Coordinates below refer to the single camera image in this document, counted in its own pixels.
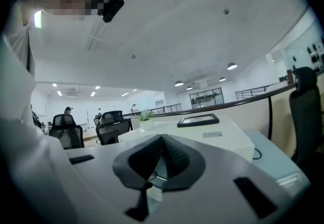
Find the black camera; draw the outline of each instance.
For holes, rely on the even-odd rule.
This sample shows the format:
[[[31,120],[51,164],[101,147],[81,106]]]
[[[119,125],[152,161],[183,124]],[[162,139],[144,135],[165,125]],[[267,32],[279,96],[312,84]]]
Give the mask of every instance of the black camera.
[[[124,0],[109,0],[104,4],[102,19],[105,23],[111,22],[118,11],[123,7]]]

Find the black cable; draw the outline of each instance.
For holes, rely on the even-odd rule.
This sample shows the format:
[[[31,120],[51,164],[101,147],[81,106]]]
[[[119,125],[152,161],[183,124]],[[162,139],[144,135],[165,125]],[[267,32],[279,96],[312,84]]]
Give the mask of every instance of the black cable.
[[[258,160],[258,159],[260,159],[260,158],[262,158],[262,153],[261,153],[261,151],[260,150],[258,150],[257,148],[254,148],[256,151],[258,151],[259,152],[259,154],[260,154],[260,157],[254,157],[254,158],[252,158],[252,159],[254,159],[254,160]]]

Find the air conditioner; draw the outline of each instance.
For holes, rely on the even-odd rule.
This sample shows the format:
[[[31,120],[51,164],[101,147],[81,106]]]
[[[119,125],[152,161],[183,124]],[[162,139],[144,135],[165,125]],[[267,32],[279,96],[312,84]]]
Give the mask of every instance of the air conditioner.
[[[77,94],[66,94],[66,98],[77,98]]]

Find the metal railing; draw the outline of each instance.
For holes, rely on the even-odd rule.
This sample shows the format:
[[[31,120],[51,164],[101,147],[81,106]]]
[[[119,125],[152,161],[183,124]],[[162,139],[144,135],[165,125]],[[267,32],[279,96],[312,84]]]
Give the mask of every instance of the metal railing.
[[[160,108],[151,109],[149,111],[152,112],[153,114],[179,112],[181,111],[181,104],[163,106]]]
[[[256,97],[258,95],[264,94],[270,86],[271,85],[265,85],[253,89],[247,89],[247,90],[235,92],[236,99],[239,101],[239,100],[244,100],[246,98]]]
[[[152,112],[153,114],[161,114],[161,113],[180,112],[182,111],[182,109],[181,109],[181,104],[176,104],[176,105],[163,106],[156,109],[149,109],[149,111]],[[123,116],[137,116],[140,114],[141,112],[136,112],[136,113],[124,114]]]

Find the potted plant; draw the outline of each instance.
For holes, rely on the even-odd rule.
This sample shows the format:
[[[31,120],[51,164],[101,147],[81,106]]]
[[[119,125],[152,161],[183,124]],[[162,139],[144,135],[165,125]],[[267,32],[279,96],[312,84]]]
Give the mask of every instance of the potted plant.
[[[151,119],[153,113],[150,112],[148,109],[143,110],[139,120],[140,120],[140,126],[143,130],[150,130],[154,126],[154,121]]]

